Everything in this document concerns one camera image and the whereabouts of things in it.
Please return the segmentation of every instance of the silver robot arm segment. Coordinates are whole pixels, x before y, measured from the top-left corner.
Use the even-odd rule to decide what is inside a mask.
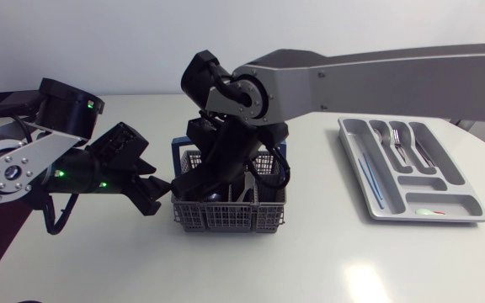
[[[267,125],[317,111],[399,114],[485,121],[485,44],[325,57],[278,50],[237,68],[212,88],[205,109]]]

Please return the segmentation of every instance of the white table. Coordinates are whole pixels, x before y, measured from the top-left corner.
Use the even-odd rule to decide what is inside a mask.
[[[95,135],[135,127],[150,141],[143,158],[172,180],[171,139],[198,108],[184,95],[103,99]],[[0,263],[0,302],[485,301],[485,223],[372,220],[340,115],[289,121],[287,223],[276,234],[185,233],[170,194],[153,217],[123,195],[82,195],[58,236],[39,211],[25,222]],[[427,123],[485,206],[485,144]]]

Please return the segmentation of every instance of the gray plastic basket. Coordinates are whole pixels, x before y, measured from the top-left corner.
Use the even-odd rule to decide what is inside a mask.
[[[186,151],[181,159],[181,172],[186,173],[200,163],[199,151]],[[260,151],[254,166],[263,179],[278,182],[280,165],[268,152]],[[248,202],[232,202],[231,186],[228,191],[226,202],[181,201],[172,194],[175,221],[185,231],[274,233],[284,224],[285,189],[255,184]]]

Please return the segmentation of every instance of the gray cutlery tray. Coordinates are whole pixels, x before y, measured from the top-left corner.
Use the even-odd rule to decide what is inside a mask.
[[[418,121],[340,118],[340,138],[365,196],[372,218],[398,221],[483,222],[485,209],[472,186],[429,127]],[[408,164],[398,152],[393,130]],[[426,153],[432,167],[421,155]],[[365,156],[379,189],[374,194],[361,165]],[[426,209],[444,215],[419,215]]]

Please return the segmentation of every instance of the fork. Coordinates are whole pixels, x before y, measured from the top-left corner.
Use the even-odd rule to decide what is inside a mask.
[[[397,152],[402,157],[405,164],[408,164],[405,151],[403,150],[402,143],[400,142],[400,134],[397,130],[393,130],[394,133],[394,147],[396,147]]]

